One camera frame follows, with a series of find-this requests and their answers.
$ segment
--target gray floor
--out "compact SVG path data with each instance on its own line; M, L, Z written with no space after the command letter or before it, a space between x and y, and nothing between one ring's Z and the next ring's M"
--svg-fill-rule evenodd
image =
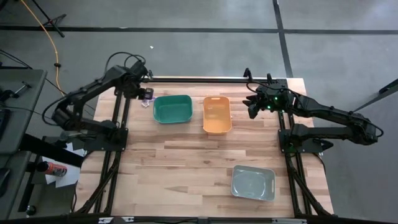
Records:
M272 0L38 2L52 16L67 13L63 26L276 28ZM398 1L394 0L279 0L279 4L286 29L398 29L395 22ZM13 1L0 12L0 24L36 25L21 4ZM106 59L120 50L145 56L147 67L155 75L240 77L249 67L255 76L270 72L275 77L286 77L277 34L66 32L65 35L62 39L52 33L62 64L60 83L65 91L101 76ZM286 41L293 76L304 78L308 94L325 105L353 110L397 78L398 35L287 34ZM55 81L54 52L43 32L0 31L0 49L34 68L48 70L49 80ZM111 63L122 62L122 57L116 57ZM42 111L59 96L46 83L36 110ZM96 100L90 102L91 106L95 104ZM316 119L315 125L327 123ZM60 129L46 127L33 119L29 132L38 137L56 136ZM339 152L327 152L324 160L335 213L342 217L375 219L361 208ZM32 203L39 205L38 216L68 212L72 188L43 186L35 191ZM398 220L397 214L388 215L389 220Z

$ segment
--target green plastic bin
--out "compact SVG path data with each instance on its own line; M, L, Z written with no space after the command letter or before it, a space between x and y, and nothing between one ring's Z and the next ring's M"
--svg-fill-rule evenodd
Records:
M188 95L160 96L154 102L154 119L161 124L185 123L193 114Z

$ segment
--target yellow cable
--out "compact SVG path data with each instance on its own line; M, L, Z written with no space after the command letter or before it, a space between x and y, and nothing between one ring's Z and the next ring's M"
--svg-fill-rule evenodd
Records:
M54 52L55 52L55 61L56 63L58 63L58 52L57 52L57 47L54 44L54 41L52 40L50 34L47 32L47 30L45 29L45 27L42 25L42 23L39 21L39 19L36 17L36 15L32 12L32 10L30 10L29 6L24 2L24 0L21 0L21 2L23 3L23 5L25 5L26 9L32 14L32 16L35 18L35 20L40 24L40 26L42 27L42 29L44 30L45 34L47 34L47 37L49 37L52 47L54 48ZM56 69L56 75L55 75L55 82L57 84L57 87L60 89L60 93L62 96L64 96L64 94L62 93L62 89L60 87L60 84L58 82L58 76L60 73L60 70L58 67L55 67Z

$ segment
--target black aluminum frame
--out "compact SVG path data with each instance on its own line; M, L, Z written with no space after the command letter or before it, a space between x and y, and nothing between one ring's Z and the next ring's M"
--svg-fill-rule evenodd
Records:
M254 81L257 82L266 82L266 78L254 78ZM277 79L278 82L287 81L285 78ZM246 78L175 78L175 77L155 77L151 83L247 83L248 80ZM127 117L129 113L131 99L126 99L123 116L121 120L121 128L126 128ZM119 107L121 104L121 94L116 93L116 103L114 107L113 120L116 122L116 118L119 114ZM294 124L294 119L291 114L289 116L290 125ZM285 129L285 119L283 113L278 112L280 129ZM101 181L99 182L99 186L93 192L93 195L89 200L86 201L83 207L81 207L78 211L68 214L68 215L60 215L56 217L42 217L42 218L28 218L28 219L18 219L18 220L8 220L4 223L98 223L100 220L106 217L112 217L111 211L113 206L113 198L114 192L116 189L116 182L118 177L119 163L121 160L121 153L116 152L114 161L112 166L108 169L111 152L105 152L106 156L104 158L103 170L101 173ZM233 218L233 217L132 217L132 222L194 222L197 224L208 224L208 223L362 223L362 224L377 224L384 222L376 222L376 221L367 221L367 220L354 220L348 218L339 218L334 215L327 216L318 216L312 215L311 206L310 206L310 198L305 197L305 191L308 193L308 188L306 188L303 164L300 153L297 153L296 162L297 162L297 172L300 177L299 186L303 191L304 207L305 213L302 213L299 207L299 201L297 198L297 192L295 188L295 170L289 169L289 163L291 163L291 156L289 153L284 153L286 165L288 167L287 174L289 178L289 187L290 194L292 197L292 205L294 210L293 218ZM103 196L103 191L105 189L106 184L111 181L111 185L109 188L109 195L106 201L106 207L103 212L101 210L101 200ZM95 205L94 213L88 213L90 209Z

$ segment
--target white paper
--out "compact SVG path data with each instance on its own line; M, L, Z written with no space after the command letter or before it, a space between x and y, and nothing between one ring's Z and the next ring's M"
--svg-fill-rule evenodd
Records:
M74 151L72 143L67 143L67 148L65 150L68 150L70 152L78 154L79 156L84 156L84 154L85 154L85 151L83 149ZM47 184L50 184L55 181L55 187L63 187L63 186L74 184L79 179L79 176L80 176L80 168L79 167L64 164L62 162L57 162L57 161L55 161L53 159L49 159L47 157L43 157L43 161L53 162L55 164L64 165L68 169L67 173L63 177L46 175L45 179L47 181Z

